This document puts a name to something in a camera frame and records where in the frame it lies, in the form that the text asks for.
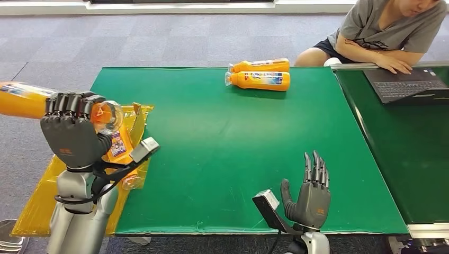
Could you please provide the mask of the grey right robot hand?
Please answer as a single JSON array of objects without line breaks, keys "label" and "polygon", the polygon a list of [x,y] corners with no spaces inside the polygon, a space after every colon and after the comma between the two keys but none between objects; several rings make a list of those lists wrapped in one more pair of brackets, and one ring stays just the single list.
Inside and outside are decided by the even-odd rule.
[{"label": "grey right robot hand", "polygon": [[319,230],[330,207],[329,171],[317,151],[312,156],[304,153],[306,163],[297,201],[292,199],[288,179],[282,179],[280,191],[285,217],[303,227]]}]

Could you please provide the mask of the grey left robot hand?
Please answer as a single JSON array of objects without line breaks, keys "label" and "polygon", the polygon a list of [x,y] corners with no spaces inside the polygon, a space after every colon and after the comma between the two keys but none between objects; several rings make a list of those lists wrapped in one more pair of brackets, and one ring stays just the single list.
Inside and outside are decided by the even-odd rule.
[{"label": "grey left robot hand", "polygon": [[45,99],[41,130],[50,149],[67,167],[88,167],[111,148],[111,136],[96,132],[91,122],[94,104],[104,101],[91,91],[56,92]]}]

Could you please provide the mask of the person's right hand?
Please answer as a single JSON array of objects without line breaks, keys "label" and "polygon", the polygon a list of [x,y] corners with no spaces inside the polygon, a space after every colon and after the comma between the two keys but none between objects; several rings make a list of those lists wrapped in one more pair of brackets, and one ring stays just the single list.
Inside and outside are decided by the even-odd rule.
[{"label": "person's right hand", "polygon": [[390,71],[393,74],[411,74],[412,68],[405,62],[398,60],[394,57],[377,55],[373,58],[373,62],[385,70]]}]

